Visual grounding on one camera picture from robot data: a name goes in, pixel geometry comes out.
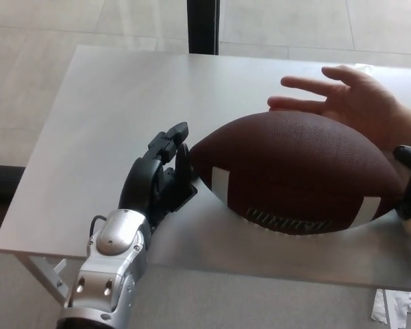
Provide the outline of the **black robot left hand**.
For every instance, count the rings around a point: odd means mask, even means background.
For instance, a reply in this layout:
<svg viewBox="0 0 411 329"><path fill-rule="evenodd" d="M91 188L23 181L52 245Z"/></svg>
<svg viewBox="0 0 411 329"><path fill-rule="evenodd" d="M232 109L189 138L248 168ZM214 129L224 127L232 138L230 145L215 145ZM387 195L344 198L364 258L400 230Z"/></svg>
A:
<svg viewBox="0 0 411 329"><path fill-rule="evenodd" d="M119 208L144 215L155 230L170 212L178 211L196 194L185 140L188 124L159 132L147 152L133 163L123 185Z"/></svg>

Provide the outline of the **bare person hand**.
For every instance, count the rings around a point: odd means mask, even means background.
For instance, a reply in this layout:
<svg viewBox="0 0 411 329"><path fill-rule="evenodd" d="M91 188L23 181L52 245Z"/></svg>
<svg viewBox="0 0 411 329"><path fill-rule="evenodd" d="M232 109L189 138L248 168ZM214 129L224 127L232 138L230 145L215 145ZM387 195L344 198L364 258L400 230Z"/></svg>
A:
<svg viewBox="0 0 411 329"><path fill-rule="evenodd" d="M345 65L324 66L321 72L334 82L285 76L281 85L324 96L325 101L272 96L267 101L269 110L294 110L330 118L355 129L382 150L411 146L411 110L379 82Z"/></svg>

